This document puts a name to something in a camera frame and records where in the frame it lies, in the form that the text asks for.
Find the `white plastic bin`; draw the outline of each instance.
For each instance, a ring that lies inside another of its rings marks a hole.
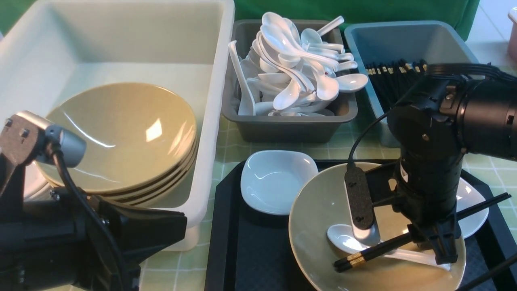
[[[0,43],[0,118],[45,116],[108,83],[179,94],[201,128],[199,152],[192,179],[154,207],[188,218],[185,240],[169,250],[193,248],[210,192],[233,18],[232,0],[39,0]]]

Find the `robotic arm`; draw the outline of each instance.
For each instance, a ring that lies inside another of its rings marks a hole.
[[[72,284],[92,291],[138,291],[146,258],[185,237],[183,213],[123,205],[77,188],[67,171],[86,143],[24,111],[0,135],[0,290]],[[54,200],[23,201],[25,167],[55,165],[66,187]]]
[[[463,74],[489,76],[474,80]],[[433,249],[437,264],[455,263],[461,230],[456,192],[465,153],[517,156],[517,79],[487,65],[431,65],[427,75],[387,115],[401,144],[392,165],[345,175],[353,230],[379,243],[374,207],[392,205],[412,222],[412,240]],[[379,185],[373,181],[386,181]]]

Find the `white plate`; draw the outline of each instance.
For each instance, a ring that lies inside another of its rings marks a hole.
[[[304,153],[256,152],[242,170],[240,191],[244,201],[256,211],[288,215],[298,192],[317,174],[316,163]]]
[[[458,201],[457,211],[461,211],[470,206],[485,201],[485,198],[474,187],[468,184],[463,178],[460,178],[458,191],[456,193]],[[473,235],[483,225],[488,217],[488,208],[483,209],[465,219],[460,220],[460,228],[463,238],[468,238]]]

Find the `screw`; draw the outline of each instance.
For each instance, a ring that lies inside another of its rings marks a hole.
[[[20,283],[25,282],[25,270],[20,270],[19,275],[20,275],[20,278],[19,278],[18,282],[20,282]]]
[[[27,128],[24,128],[20,131],[20,136],[23,138],[27,138],[29,136],[29,130]]]
[[[59,201],[61,199],[61,196],[58,193],[56,193],[55,190],[50,191],[50,197],[52,197],[52,199],[54,199],[55,201]]]
[[[108,219],[105,219],[103,217],[100,218],[100,220],[102,221],[103,224],[105,224],[106,226],[109,226],[110,225],[110,221]]]

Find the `blue plastic bin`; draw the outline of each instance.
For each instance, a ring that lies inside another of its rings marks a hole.
[[[434,63],[477,63],[465,42],[449,25],[440,21],[401,21],[354,24],[345,29],[344,36],[355,57],[360,73],[367,75],[364,64],[392,62],[406,59],[409,62],[426,60]],[[368,83],[366,97],[375,118],[384,111]],[[386,119],[379,122],[379,139],[384,146],[398,147]]]

